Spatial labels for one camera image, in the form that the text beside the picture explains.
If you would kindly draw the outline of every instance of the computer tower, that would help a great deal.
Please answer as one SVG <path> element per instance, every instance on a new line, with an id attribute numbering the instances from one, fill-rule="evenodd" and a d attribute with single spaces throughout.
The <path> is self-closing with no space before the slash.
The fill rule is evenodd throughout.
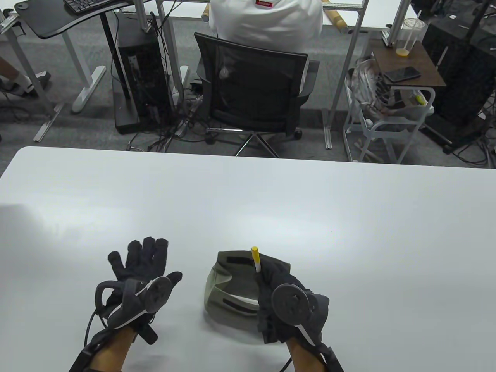
<path id="1" fill-rule="evenodd" d="M 118 128 L 119 132 L 154 130 L 172 125 L 173 101 L 169 76 L 164 72 L 155 32 L 144 33 L 138 20 L 125 13 L 117 13 L 117 17 L 118 51 L 139 122 L 132 129 Z"/>
<path id="2" fill-rule="evenodd" d="M 435 114 L 426 118 L 426 124 L 452 142 L 452 148 L 479 135 L 478 129 L 471 135 L 470 127 L 495 89 L 496 53 L 490 50 L 493 35 L 479 28 L 467 42 L 466 27 L 471 19 L 471 10 L 456 18 L 433 19 L 422 41 L 435 65 L 444 54 L 438 71 L 446 83 L 445 88 L 436 89 Z"/>

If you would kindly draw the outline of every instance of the person's leg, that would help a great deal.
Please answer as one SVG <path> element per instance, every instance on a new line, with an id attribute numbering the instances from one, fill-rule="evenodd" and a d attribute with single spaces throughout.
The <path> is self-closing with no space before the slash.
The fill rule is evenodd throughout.
<path id="1" fill-rule="evenodd" d="M 0 75 L 16 84 L 19 84 L 26 93 L 31 92 L 34 88 L 29 77 L 20 73 L 19 70 L 17 70 L 2 57 L 0 57 Z"/>

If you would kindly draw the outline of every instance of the keyboard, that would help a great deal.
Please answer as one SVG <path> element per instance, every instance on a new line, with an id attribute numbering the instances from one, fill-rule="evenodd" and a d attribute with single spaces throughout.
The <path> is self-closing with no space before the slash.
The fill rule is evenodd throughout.
<path id="1" fill-rule="evenodd" d="M 116 0 L 63 0 L 75 14 L 87 13 L 89 11 L 103 8 Z"/>

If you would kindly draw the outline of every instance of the white shirt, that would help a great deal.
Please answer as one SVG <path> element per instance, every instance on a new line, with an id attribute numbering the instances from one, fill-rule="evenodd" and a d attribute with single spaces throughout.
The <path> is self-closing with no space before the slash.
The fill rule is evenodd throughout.
<path id="1" fill-rule="evenodd" d="M 210 0 L 210 29 L 251 47 L 305 53 L 322 31 L 321 0 Z M 308 61 L 301 88 L 307 75 Z"/>

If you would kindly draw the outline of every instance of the black office chair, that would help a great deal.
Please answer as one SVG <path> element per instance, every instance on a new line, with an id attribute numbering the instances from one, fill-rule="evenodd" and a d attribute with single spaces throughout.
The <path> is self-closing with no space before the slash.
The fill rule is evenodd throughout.
<path id="1" fill-rule="evenodd" d="M 302 92 L 300 84 L 308 56 L 248 47 L 195 32 L 201 59 L 196 73 L 203 84 L 203 102 L 197 115 L 206 122 L 219 121 L 234 128 L 209 127 L 212 133 L 247 134 L 236 152 L 256 138 L 270 154 L 276 152 L 261 134 L 285 132 L 296 139 L 300 107 L 315 86 L 319 61 L 310 61 Z"/>

